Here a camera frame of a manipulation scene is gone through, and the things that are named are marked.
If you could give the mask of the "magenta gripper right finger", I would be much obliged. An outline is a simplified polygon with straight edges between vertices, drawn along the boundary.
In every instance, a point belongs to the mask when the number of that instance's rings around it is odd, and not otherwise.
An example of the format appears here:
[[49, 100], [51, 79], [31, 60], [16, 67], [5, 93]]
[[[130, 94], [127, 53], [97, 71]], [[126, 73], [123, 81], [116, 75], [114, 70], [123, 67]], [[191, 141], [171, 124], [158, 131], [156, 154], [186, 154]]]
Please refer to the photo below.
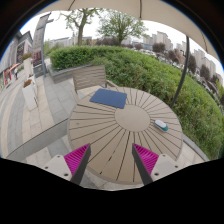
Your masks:
[[156, 154], [135, 143], [132, 154], [144, 185], [170, 175], [180, 169], [180, 165], [167, 154]]

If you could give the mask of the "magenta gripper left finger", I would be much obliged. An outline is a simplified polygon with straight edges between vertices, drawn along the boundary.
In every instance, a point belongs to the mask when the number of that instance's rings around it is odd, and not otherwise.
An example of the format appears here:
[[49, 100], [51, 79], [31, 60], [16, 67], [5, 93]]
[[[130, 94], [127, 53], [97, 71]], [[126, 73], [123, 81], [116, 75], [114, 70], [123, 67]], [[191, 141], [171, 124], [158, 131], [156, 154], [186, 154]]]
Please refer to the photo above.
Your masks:
[[65, 156], [54, 156], [44, 165], [44, 170], [79, 185], [84, 175], [90, 155], [91, 146], [86, 144], [73, 150]]

